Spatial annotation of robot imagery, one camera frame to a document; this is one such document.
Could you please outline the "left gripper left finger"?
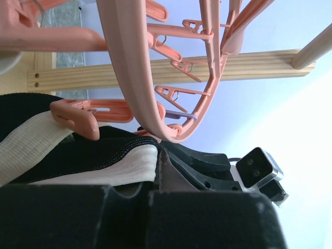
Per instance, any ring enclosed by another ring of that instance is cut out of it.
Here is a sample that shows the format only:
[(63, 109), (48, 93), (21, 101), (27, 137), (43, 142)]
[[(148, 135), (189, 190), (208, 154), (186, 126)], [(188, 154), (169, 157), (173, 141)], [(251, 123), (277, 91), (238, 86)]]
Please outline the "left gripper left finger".
[(136, 196), (146, 195), (154, 189), (154, 186), (154, 182), (145, 181), (115, 186), (114, 189), (125, 198), (135, 198)]

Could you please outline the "pink round clip hanger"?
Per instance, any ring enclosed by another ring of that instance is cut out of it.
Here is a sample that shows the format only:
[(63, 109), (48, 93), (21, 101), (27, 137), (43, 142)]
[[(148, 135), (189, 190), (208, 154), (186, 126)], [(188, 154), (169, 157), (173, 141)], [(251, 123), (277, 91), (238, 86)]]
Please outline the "pink round clip hanger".
[[(98, 121), (126, 123), (136, 119), (142, 128), (162, 140), (180, 143), (190, 137), (206, 114), (229, 56), (238, 54), (246, 27), (270, 1), (230, 1), (227, 23), (219, 19), (219, 1), (201, 1), (200, 20), (185, 19), (182, 25), (168, 25), (168, 11), (154, 1), (98, 1), (103, 29), (100, 35), (83, 27), (43, 27), (38, 16), (61, 5), (61, 1), (1, 1), (1, 50), (32, 52), (107, 51), (124, 98), (50, 105), (54, 118), (91, 140), (99, 138)], [(156, 94), (176, 105), (174, 94), (192, 90), (153, 84), (149, 51), (167, 57), (171, 65), (184, 62), (182, 55), (159, 41), (159, 36), (199, 39), (206, 48), (209, 79), (200, 100), (188, 113), (179, 115), (183, 124), (165, 124), (169, 113), (156, 101)]]

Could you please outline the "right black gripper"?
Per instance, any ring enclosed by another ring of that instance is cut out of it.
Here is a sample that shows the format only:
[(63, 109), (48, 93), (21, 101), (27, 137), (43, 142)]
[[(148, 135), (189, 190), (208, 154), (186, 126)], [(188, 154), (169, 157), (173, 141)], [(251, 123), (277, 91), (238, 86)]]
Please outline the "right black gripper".
[(150, 134), (143, 128), (138, 129), (138, 135), (151, 136), (163, 147), (164, 152), (160, 156), (161, 172), (172, 172), (176, 170), (177, 163), (183, 163), (193, 170), (186, 171), (188, 180), (198, 190), (210, 191), (234, 191), (242, 192), (237, 181), (215, 179), (201, 173), (229, 173), (230, 163), (224, 154), (213, 154), (196, 151), (181, 144), (164, 141)]

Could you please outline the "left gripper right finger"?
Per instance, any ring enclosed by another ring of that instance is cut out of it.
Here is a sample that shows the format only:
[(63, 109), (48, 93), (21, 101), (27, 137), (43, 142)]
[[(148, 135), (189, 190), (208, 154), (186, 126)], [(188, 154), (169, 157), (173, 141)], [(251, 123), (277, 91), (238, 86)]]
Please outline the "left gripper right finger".
[(175, 168), (164, 148), (158, 149), (155, 173), (155, 190), (163, 192), (199, 191)]

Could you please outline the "black underwear beige waistband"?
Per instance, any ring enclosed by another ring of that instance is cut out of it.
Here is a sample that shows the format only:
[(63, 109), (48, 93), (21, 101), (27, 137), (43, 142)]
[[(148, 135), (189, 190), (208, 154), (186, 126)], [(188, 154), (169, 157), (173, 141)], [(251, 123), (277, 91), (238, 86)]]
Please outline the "black underwear beige waistband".
[(121, 186), (153, 182), (158, 143), (111, 126), (88, 140), (52, 117), (53, 95), (1, 96), (1, 185), (92, 184)]

